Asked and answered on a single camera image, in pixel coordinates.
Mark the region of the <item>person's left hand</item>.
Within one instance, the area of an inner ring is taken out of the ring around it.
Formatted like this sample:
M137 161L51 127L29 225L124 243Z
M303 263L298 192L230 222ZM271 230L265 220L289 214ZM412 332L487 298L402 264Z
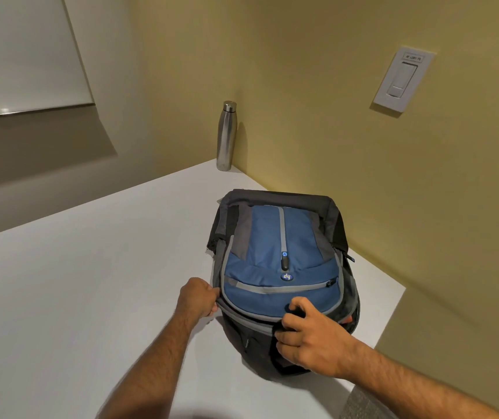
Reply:
M207 293L208 285L201 278L190 278L180 291L175 314L194 322L206 317L212 302Z

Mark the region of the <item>person's right hand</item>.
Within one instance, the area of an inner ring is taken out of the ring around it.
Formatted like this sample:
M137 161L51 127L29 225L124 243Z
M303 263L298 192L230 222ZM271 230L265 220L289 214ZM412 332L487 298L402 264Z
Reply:
M283 330L304 331L307 338L305 346L277 341L277 351L284 359L320 375L356 381L362 344L337 322L322 313L310 319L286 313L281 324Z

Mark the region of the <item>blue and grey backpack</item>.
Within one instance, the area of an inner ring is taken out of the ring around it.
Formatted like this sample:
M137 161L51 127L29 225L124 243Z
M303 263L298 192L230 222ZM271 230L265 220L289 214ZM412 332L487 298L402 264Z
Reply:
M219 201L207 248L227 338L265 379L309 372L276 349L275 332L294 297L308 298L345 331L355 331L361 303L354 259L332 198L231 190Z

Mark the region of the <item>person's left forearm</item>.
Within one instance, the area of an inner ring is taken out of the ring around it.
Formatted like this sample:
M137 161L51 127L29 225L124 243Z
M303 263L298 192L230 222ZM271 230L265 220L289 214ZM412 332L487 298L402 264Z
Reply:
M209 311L177 308L113 389L97 419L169 419L190 336Z

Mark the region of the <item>person's right forearm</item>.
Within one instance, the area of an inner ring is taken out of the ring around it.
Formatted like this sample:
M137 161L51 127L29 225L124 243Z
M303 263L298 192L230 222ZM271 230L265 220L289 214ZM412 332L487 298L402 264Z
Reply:
M499 411L348 338L346 378L399 419L499 419Z

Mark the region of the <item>stainless steel water bottle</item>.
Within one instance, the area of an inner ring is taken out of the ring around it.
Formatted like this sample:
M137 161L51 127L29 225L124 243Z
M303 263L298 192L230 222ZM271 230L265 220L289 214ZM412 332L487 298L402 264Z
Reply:
M229 171L232 168L237 128L237 103L227 100L223 104L218 124L217 169L219 171Z

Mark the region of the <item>white wall light switch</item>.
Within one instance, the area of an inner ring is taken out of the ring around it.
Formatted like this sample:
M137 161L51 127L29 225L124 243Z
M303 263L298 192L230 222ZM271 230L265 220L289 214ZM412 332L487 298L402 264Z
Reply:
M373 104L397 113L405 112L436 53L402 46L377 91Z

